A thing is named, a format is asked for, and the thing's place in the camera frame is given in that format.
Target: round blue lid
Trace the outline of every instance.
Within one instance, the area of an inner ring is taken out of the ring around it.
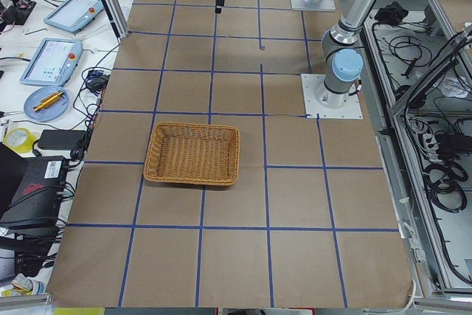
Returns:
[[[350,82],[361,74],[364,60],[354,49],[342,49],[334,55],[332,67],[339,80]]]
[[[47,98],[58,91],[63,93],[62,97],[56,103],[53,103],[48,108],[36,112],[35,107],[41,103],[42,100]],[[24,102],[24,113],[32,120],[38,122],[48,122],[54,118],[58,118],[69,106],[69,96],[67,91],[60,86],[44,86],[43,88],[36,90],[27,100]]]

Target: blue plate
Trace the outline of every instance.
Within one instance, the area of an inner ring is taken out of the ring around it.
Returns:
[[[42,110],[35,112],[34,108],[39,105],[42,100],[58,91],[63,92],[63,96],[59,101],[53,103],[48,108],[43,108]],[[27,98],[24,102],[24,113],[32,120],[48,122],[63,114],[67,109],[67,106],[69,106],[69,96],[64,88],[61,88],[60,86],[45,86],[36,90]]]

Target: blue joint cap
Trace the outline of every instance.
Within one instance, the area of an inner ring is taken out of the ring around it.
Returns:
[[[333,73],[345,83],[356,80],[364,67],[364,60],[354,49],[342,49],[333,59]]]

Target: red logo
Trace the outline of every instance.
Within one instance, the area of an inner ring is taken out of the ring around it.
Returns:
[[[44,186],[42,184],[29,184],[24,190],[23,194],[24,195],[29,195],[30,193],[33,193],[40,188],[43,188]]]

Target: basket rim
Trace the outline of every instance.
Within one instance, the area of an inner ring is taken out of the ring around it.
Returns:
[[[149,168],[149,154],[152,149],[152,145],[156,138],[156,132],[161,127],[185,127],[185,128],[209,128],[212,130],[216,129],[226,129],[228,131],[232,131],[235,133],[235,141],[236,141],[236,154],[235,154],[235,174],[231,179],[200,179],[195,177],[194,179],[183,179],[183,178],[172,178],[172,177],[156,177],[156,176],[149,176],[148,175],[148,168]],[[182,122],[158,122],[154,125],[153,131],[151,133],[149,144],[147,146],[147,152],[145,157],[144,163],[144,171],[143,175],[148,181],[152,182],[170,182],[170,183],[180,183],[180,184],[199,184],[199,185],[209,185],[209,186],[231,186],[233,185],[239,175],[239,160],[240,160],[240,132],[239,129],[236,127],[232,127],[230,125],[204,125],[198,123],[182,123]]]

